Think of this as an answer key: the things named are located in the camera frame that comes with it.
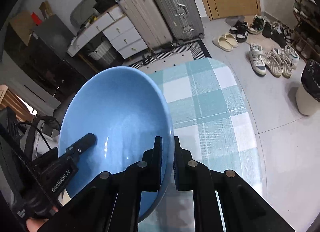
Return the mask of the person's hand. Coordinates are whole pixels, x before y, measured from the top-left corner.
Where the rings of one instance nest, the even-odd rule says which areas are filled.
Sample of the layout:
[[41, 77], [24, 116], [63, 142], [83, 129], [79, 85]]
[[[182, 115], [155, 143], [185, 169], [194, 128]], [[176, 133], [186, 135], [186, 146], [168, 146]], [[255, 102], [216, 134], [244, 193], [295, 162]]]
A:
[[28, 218], [26, 220], [27, 229], [29, 232], [37, 232], [47, 221], [48, 219], [37, 220], [35, 218]]

